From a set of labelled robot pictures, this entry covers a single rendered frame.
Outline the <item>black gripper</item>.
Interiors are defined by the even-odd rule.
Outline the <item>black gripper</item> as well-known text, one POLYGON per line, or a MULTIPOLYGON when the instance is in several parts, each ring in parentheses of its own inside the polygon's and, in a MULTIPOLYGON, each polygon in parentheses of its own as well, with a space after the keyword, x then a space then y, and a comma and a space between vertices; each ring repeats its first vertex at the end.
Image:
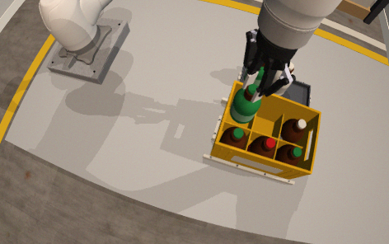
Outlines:
POLYGON ((290 60, 296 54, 297 50, 283 49, 271 43, 262 35, 260 29, 246 32, 246 51, 243 65, 248 70, 246 79, 242 85, 243 89, 253 84, 259 73, 258 71, 261 70, 261 66, 265 63, 263 69, 264 74, 259 87, 256 88, 255 94, 251 99, 252 103, 261 99, 263 95, 267 97, 276 93, 281 87, 296 80, 296 77, 290 74, 288 68, 290 66, 290 60), (272 84, 277 70, 282 71, 282 73, 279 80, 272 84))

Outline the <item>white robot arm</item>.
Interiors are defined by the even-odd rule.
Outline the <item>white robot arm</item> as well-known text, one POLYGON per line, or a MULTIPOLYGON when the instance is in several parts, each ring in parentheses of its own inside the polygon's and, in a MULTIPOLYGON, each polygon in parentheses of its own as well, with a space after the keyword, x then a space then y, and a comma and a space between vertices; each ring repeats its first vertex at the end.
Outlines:
MULTIPOLYGON (((94 62, 96 53, 112 31, 110 26, 99 26, 96 21, 112 1, 40 0, 41 18, 50 34, 63 46, 59 57, 66 58, 65 68, 70 69, 77 60, 87 65, 94 62)), ((284 49, 300 49, 341 1, 263 0, 258 27, 271 43, 284 49)))

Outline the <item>brown bottle with red cap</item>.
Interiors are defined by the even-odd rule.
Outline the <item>brown bottle with red cap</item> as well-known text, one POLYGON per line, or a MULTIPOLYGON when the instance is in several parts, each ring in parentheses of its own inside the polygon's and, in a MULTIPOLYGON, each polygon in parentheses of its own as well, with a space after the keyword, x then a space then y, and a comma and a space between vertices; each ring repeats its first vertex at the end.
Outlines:
POLYGON ((256 138, 247 148, 247 152, 256 153, 263 157, 272 158, 275 153, 275 141, 268 136, 256 138))

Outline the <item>cream-white bottle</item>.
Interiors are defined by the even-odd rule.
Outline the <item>cream-white bottle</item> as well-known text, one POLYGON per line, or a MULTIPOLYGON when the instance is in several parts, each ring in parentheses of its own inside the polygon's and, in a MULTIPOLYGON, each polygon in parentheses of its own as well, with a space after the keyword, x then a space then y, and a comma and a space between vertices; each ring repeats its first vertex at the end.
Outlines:
MULTIPOLYGON (((290 74, 293 74, 293 70, 294 70, 294 65, 293 65, 293 63, 290 62, 290 66, 289 66, 288 70, 289 70, 290 74)), ((274 77, 274 80, 273 80, 272 84, 273 84, 274 82, 276 82, 277 80, 279 80, 279 77, 280 77, 281 73, 282 73, 282 71, 277 70, 277 73, 275 74, 275 77, 274 77)), ((291 83, 292 83, 292 82, 291 82, 291 83)), ((288 89, 288 87, 290 86, 291 83, 289 83, 289 84, 286 85, 286 86, 281 87, 281 88, 280 88, 276 93, 274 93, 274 94, 276 94, 276 95, 278 95, 278 96, 283 95, 284 92, 288 89)), ((272 84, 271 84, 271 85, 272 85, 272 84)))

